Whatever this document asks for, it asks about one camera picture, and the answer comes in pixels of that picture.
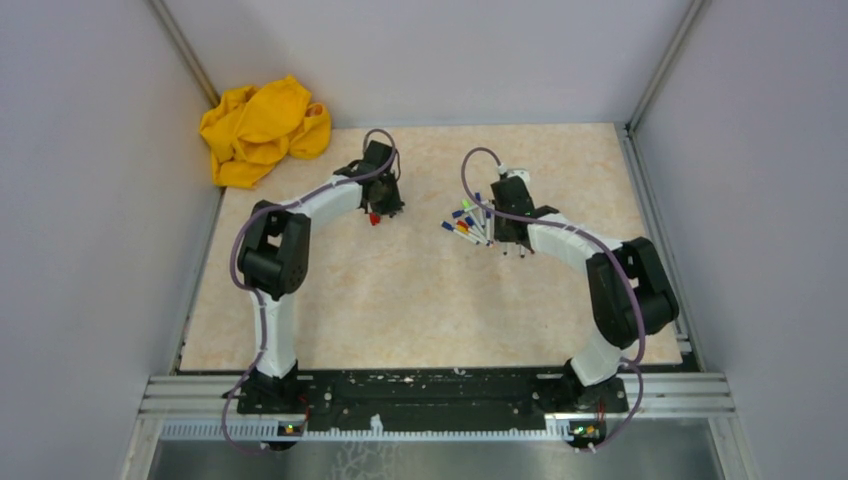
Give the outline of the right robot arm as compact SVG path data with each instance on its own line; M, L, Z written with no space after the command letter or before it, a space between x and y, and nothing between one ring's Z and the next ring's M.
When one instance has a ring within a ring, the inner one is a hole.
M555 208L536 206L524 180L501 176L490 185L495 239L549 255L586 276L595 323L587 345L566 365L563 398L576 412L602 398L632 345L663 330L680 313L655 245L645 237L621 241L569 226Z

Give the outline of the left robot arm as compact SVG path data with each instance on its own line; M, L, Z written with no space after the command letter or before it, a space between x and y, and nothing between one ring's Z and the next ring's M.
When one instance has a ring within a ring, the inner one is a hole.
M298 384L286 376L297 365L294 300L308 274L312 235L355 210L373 223L400 213L404 202L398 175L391 171L397 157L393 144L367 140L360 159L316 189L281 203L256 203L237 234L231 273L251 295L257 327L257 359L249 371L271 377L260 399L277 414L292 411L300 399Z

